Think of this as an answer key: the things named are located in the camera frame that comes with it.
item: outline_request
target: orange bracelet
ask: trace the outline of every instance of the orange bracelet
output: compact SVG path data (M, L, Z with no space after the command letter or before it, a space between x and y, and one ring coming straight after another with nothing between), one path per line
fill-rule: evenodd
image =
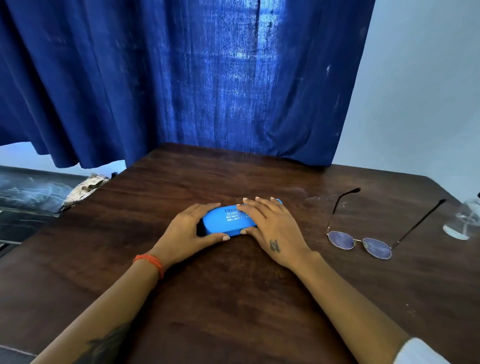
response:
M141 254L141 255L137 255L135 257L135 259L133 260L133 262L135 263L136 260L138 259L146 259L148 260L150 263L152 263L154 266L156 266L156 268L158 269L158 272L160 274L160 279L163 278L163 268L162 268L162 263L160 263L160 261L155 258L153 255L149 255L149 254Z

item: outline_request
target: forearm tattoo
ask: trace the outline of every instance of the forearm tattoo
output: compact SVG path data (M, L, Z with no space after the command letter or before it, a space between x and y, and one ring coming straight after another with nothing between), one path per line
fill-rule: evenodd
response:
M278 240L270 240L270 249L277 253L280 253L282 251L278 246Z
M89 341L90 348L72 364L113 364L129 328L130 322L127 322L104 338Z

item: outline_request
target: finger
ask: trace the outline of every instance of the finger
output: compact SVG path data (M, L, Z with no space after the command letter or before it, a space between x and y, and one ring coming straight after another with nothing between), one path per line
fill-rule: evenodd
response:
M270 198L270 201L271 201L275 206L277 206L281 211L283 211L283 212L288 212L288 213L289 213L288 209L287 209L285 206L283 206L283 203L279 202L275 197L271 197L271 198Z
M256 197L255 201L258 202L258 203L261 203L262 205L267 206L273 212L281 212L282 211L282 210L280 210L280 208L276 204L274 204L270 200L265 200L264 198Z
M200 204L193 204L192 206L188 207L184 212L192 212L194 211Z
M216 207L219 207L221 203L219 202L214 202L212 204L206 204L206 205L198 205L195 210L192 211L192 215L195 216L195 218L200 221L202 217L204 217L208 211L213 210Z
M263 226L266 222L265 216L253 206L238 204L237 209L248 214L258 226Z
M198 238L202 249L219 242L226 242L227 240L230 240L230 237L227 234L223 234L221 232Z
M261 214L262 214L263 216L265 216L266 218L272 215L272 210L270 210L267 206L262 205L262 204L259 203L259 202L256 202L256 201L253 201L253 200L250 200L250 199L244 197L244 198L243 198L243 203L244 203L244 204L247 204L247 205L249 205L249 206L253 206L253 207L256 208L258 211L260 211Z
M240 234L242 234L242 235L244 235L244 234L251 235L251 236L253 236L253 237L258 241L258 243L259 243L261 246L264 246L264 245L265 245L264 235L262 234L262 232L260 231L260 229L257 228L257 227L255 227L255 226L250 226L249 228L243 229L242 231L240 231Z

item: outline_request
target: transparent plastic container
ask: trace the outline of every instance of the transparent plastic container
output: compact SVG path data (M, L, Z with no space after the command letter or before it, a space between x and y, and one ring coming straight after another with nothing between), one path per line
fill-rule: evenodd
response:
M480 194L460 206L444 225L444 231L460 240L468 240L480 234Z

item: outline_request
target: white sleeve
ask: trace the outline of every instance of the white sleeve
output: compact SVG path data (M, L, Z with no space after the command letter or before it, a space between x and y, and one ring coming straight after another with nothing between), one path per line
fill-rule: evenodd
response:
M418 338L408 340L393 364L449 364L439 353Z

